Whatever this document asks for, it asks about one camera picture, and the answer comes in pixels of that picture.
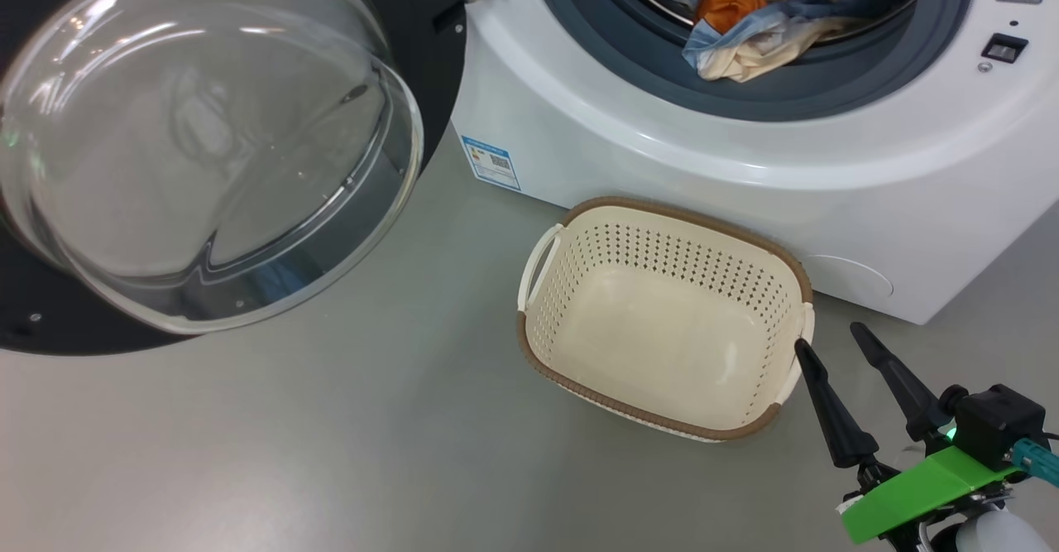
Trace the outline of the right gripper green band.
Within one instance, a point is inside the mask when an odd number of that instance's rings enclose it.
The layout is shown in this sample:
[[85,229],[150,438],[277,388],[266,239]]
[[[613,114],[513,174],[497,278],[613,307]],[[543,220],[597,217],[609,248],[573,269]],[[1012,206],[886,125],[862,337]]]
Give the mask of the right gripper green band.
[[[850,331],[867,363],[880,372],[905,417],[912,440],[939,437],[952,416],[929,387],[889,351],[869,326]],[[832,464],[857,468],[859,489],[836,509],[855,545],[882,540],[892,547],[1024,547],[1028,523],[1002,508],[1011,481],[1028,474],[1028,447],[1002,455],[973,455],[947,445],[899,471],[875,458],[876,439],[863,431],[837,396],[828,371],[805,338],[794,351]]]

